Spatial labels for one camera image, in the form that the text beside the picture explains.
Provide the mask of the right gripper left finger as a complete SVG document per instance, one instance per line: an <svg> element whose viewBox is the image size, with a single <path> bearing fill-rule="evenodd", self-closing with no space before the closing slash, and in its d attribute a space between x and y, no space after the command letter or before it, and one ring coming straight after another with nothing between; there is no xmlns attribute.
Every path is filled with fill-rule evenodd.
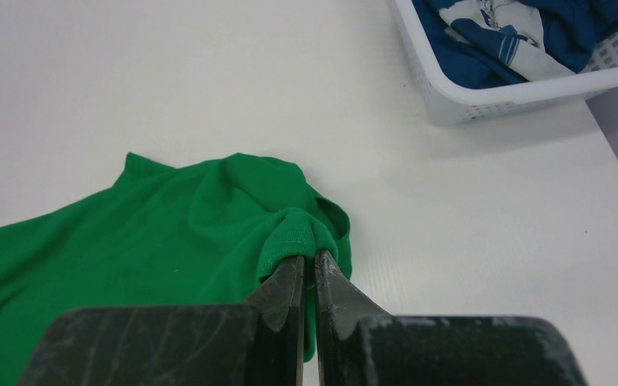
<svg viewBox="0 0 618 386"><path fill-rule="evenodd" d="M244 301L78 308L44 332L21 385L299 385L303 257Z"/></svg>

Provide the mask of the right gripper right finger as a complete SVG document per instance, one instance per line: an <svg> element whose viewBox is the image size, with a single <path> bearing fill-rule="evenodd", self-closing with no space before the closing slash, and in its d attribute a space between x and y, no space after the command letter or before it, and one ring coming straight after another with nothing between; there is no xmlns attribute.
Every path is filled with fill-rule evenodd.
<svg viewBox="0 0 618 386"><path fill-rule="evenodd" d="M315 257L316 338L323 385L584 385L550 322L524 316L397 316Z"/></svg>

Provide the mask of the green t shirt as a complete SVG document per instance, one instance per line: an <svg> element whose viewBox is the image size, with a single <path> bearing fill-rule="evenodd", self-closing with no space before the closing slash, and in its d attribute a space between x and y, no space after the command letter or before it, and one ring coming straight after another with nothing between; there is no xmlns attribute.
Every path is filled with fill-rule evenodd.
<svg viewBox="0 0 618 386"><path fill-rule="evenodd" d="M352 274L350 220L302 170L233 154L176 168L128 154L109 188L0 227L0 385L77 307L239 302L285 257Z"/></svg>

